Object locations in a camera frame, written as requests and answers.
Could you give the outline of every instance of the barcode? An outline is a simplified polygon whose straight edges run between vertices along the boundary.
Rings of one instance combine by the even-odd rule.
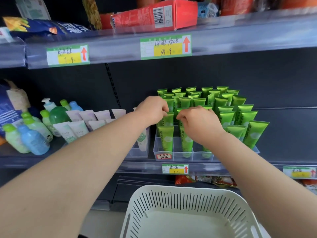
[[[165,27],[163,7],[153,8],[155,28]]]

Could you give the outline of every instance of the handwritten price label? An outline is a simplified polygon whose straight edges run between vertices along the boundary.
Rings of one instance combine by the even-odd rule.
[[[162,164],[163,174],[188,174],[189,165],[188,164]]]
[[[191,39],[191,35],[142,38],[141,59],[191,56]]]
[[[283,167],[283,173],[292,178],[316,178],[315,167]]]
[[[48,48],[47,63],[50,67],[90,64],[88,45],[69,45]]]

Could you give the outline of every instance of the red cardboard box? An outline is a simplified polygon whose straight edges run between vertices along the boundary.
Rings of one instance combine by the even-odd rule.
[[[198,6],[195,1],[166,0],[111,15],[113,28],[146,26],[148,32],[174,31],[197,24]]]

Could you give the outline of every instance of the white tube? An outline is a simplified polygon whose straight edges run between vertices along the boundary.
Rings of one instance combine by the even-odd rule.
[[[75,135],[78,138],[89,133],[84,120],[72,122],[72,123],[69,123],[68,125],[74,131]]]
[[[89,125],[93,130],[100,128],[105,125],[105,120],[88,121]]]
[[[138,138],[137,142],[138,142],[138,146],[140,148],[141,151],[146,151],[147,148],[147,131],[146,129],[142,131],[142,133],[140,134],[140,137]]]
[[[115,121],[116,119],[107,119],[106,123],[111,123],[112,121]]]
[[[79,110],[71,110],[71,111],[66,111],[66,114],[69,116],[72,122],[78,122],[78,121],[82,121],[82,118],[79,115],[79,112],[80,112]]]
[[[85,121],[85,124],[89,128],[90,131],[93,131],[93,129],[90,127],[88,121],[97,121],[96,116],[93,113],[93,110],[85,110],[79,112],[79,115],[82,117],[82,119]]]
[[[99,111],[99,112],[94,112],[98,120],[106,120],[106,119],[111,119],[110,116],[110,111],[109,110],[104,110],[104,111]]]
[[[126,114],[125,109],[112,109],[111,111],[116,119]]]
[[[53,124],[53,127],[61,134],[61,136],[66,140],[67,143],[71,143],[77,139],[72,129],[69,127],[70,122]]]

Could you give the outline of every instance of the hand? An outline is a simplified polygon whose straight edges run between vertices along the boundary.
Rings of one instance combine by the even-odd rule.
[[[203,146],[210,146],[214,139],[226,133],[217,115],[201,106],[181,110],[176,119],[183,122],[185,133]]]
[[[142,114],[147,126],[158,123],[169,111],[167,102],[160,96],[148,96],[141,102],[136,112]]]

